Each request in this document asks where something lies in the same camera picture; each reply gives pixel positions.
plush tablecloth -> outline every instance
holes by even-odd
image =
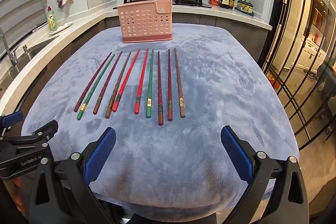
[[[120,204],[147,218],[181,222],[234,206],[247,183],[240,180],[220,140],[230,125],[239,138],[258,151],[285,160],[298,158],[287,115],[270,83],[248,52],[226,30],[173,24],[172,41],[123,44],[120,27],[107,29],[73,54],[44,87],[22,128],[22,135],[52,119],[59,130],[49,141],[55,160],[81,152],[107,127],[117,142],[100,176],[90,187],[97,197]],[[186,117],[180,118],[174,47],[178,50]],[[137,58],[118,111],[105,111],[130,51]],[[148,55],[140,114],[134,104],[145,50],[155,50],[152,118],[146,118],[150,68]],[[173,121],[167,121],[167,57],[171,49]],[[92,111],[107,75],[123,51],[98,115]],[[112,51],[116,57],[101,79],[81,121],[73,111],[99,65]],[[158,125],[157,51],[160,51],[164,126]]]

silver screw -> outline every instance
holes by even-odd
[[[258,156],[259,158],[261,158],[261,159],[266,158],[266,154],[265,154],[264,152],[262,152],[262,151],[258,152],[258,153],[257,153],[257,156]]]
[[[71,158],[72,158],[73,160],[78,160],[78,159],[79,159],[79,153],[73,153],[73,154],[71,155]]]
[[[46,164],[48,162],[48,159],[47,158],[43,158],[42,160],[41,160],[41,163],[42,164]]]
[[[294,156],[290,156],[290,157],[289,157],[289,160],[290,160],[292,163],[296,163],[296,162],[297,162],[297,159],[296,159],[296,157],[294,157]]]

kitchen sink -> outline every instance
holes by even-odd
[[[30,48],[24,45],[25,54],[17,58],[17,65],[10,67],[4,76],[0,79],[0,99],[8,89],[9,85],[17,77],[17,75],[23,70],[23,68],[32,60],[41,50],[43,50],[49,43],[51,43],[58,36],[38,43]]]

green dish soap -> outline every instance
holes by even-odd
[[[47,14],[48,26],[50,30],[56,28],[56,20],[54,17],[54,11],[51,10],[50,6],[48,6],[48,14]]]

blue gripper pad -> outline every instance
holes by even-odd
[[[250,183],[253,179],[253,164],[240,146],[238,137],[231,133],[228,126],[222,128],[220,138],[241,180]]]
[[[4,116],[1,121],[1,126],[4,128],[9,128],[16,123],[21,122],[22,120],[23,113],[21,111],[17,111],[7,116]]]
[[[115,144],[116,132],[111,128],[85,163],[84,181],[87,185],[98,178]]]

